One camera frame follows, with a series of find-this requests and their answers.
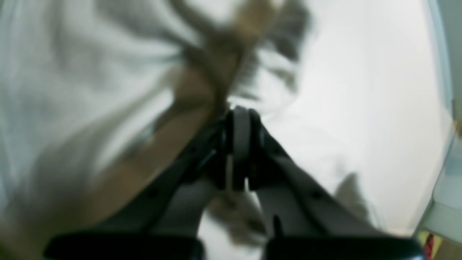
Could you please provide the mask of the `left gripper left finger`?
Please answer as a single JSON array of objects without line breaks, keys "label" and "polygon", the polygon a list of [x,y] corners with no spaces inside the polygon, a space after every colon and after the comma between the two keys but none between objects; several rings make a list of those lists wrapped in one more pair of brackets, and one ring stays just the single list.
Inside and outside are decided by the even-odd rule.
[{"label": "left gripper left finger", "polygon": [[249,110],[203,130],[126,207],[91,229],[54,238],[46,260],[206,260],[203,213],[240,227],[249,208]]}]

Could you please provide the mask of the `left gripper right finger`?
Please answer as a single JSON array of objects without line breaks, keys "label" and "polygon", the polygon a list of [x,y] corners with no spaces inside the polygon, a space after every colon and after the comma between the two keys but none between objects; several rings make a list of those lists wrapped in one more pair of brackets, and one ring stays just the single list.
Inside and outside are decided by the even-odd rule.
[{"label": "left gripper right finger", "polygon": [[425,260],[413,239],[355,217],[298,167],[250,110],[249,189],[263,210],[263,260]]}]

